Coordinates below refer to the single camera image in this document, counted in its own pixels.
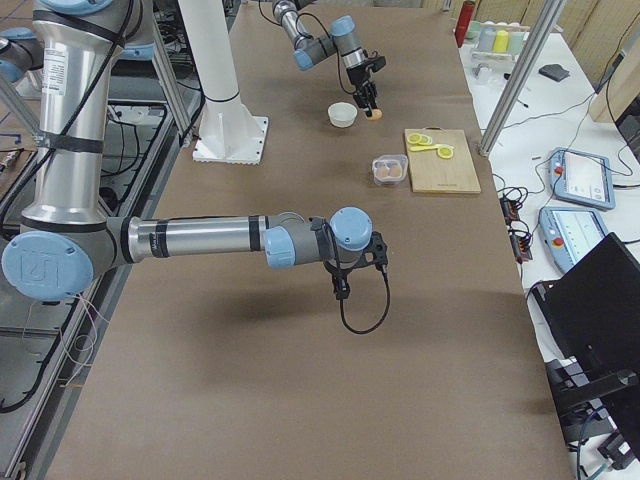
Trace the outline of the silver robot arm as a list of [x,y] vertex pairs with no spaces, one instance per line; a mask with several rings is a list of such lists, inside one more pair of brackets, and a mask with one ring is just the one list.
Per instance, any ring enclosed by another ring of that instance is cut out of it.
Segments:
[[[332,55],[342,60],[356,104],[379,115],[371,78],[384,56],[362,46],[351,16],[323,36],[303,27],[312,1],[274,1],[275,23],[308,70]],[[238,88],[221,1],[179,1],[205,100],[196,160],[256,164],[269,120],[252,116]],[[179,255],[264,251],[274,269],[322,262],[338,300],[347,275],[372,252],[372,222],[355,207],[327,221],[285,212],[275,216],[142,220],[106,217],[98,207],[110,71],[120,54],[143,59],[154,47],[151,1],[34,1],[33,23],[44,40],[38,160],[17,189],[36,175],[33,202],[21,212],[20,233],[1,256],[7,281],[33,299],[55,302],[84,291],[108,270]]]
[[271,14],[262,18],[286,33],[298,68],[307,71],[335,57],[341,90],[352,97],[367,119],[381,119],[373,74],[386,66],[386,58],[363,47],[353,18],[343,15],[325,26],[316,15],[304,10],[310,4],[308,1],[271,1],[269,4]]

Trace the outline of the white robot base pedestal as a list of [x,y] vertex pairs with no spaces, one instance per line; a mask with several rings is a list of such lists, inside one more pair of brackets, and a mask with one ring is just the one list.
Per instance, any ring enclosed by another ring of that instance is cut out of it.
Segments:
[[187,0],[179,8],[205,98],[193,158],[259,164],[269,119],[252,115],[242,102],[223,3]]

